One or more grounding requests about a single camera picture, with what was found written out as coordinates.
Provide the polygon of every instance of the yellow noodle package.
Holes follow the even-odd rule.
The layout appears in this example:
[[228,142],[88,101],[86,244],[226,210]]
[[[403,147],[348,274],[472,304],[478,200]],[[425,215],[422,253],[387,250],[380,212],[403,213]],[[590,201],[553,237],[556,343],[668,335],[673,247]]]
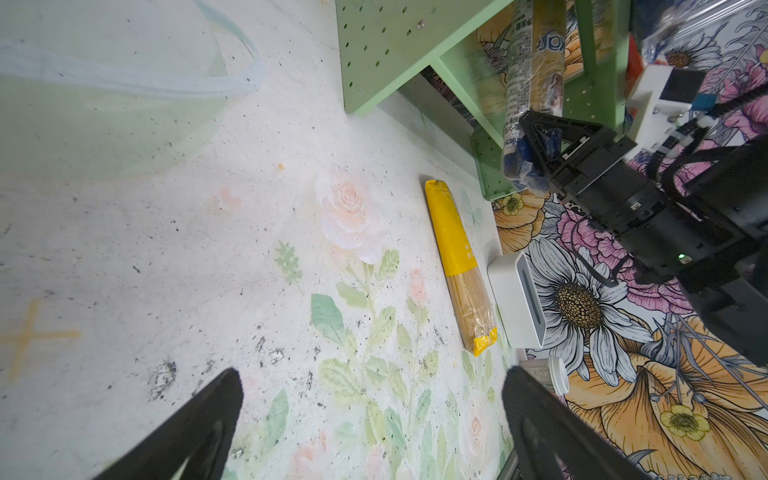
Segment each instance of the yellow noodle package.
[[427,180],[424,190],[458,330],[464,347],[478,356],[496,341],[488,292],[448,185]]

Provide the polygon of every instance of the orange flower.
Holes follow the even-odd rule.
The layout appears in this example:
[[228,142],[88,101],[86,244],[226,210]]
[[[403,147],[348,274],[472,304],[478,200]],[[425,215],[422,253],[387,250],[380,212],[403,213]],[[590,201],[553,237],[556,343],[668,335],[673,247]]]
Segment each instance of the orange flower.
[[504,253],[525,248],[538,235],[544,223],[541,208],[549,194],[537,195],[524,190],[493,202],[498,238]]
[[[714,339],[697,316],[677,323],[674,317],[667,317],[664,333],[656,331],[655,343],[622,339],[637,368],[635,383],[609,386],[586,356],[590,380],[570,375],[568,406],[625,454],[654,450],[640,464],[664,478],[711,472],[766,478],[768,420],[754,412],[768,399],[768,378]],[[736,364],[743,367],[736,373],[724,366]]]

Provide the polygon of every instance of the green metal shelf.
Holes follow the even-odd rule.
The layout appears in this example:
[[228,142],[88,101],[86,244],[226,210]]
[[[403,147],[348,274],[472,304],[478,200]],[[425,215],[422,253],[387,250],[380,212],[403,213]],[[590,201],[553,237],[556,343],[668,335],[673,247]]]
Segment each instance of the green metal shelf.
[[[591,2],[576,0],[584,73],[565,84],[563,115],[621,131],[630,3],[603,0],[608,34],[596,45]],[[346,111],[365,114],[431,65],[482,126],[472,149],[487,200],[515,189],[500,171],[505,102],[496,98],[498,79],[473,33],[510,3],[336,0]]]

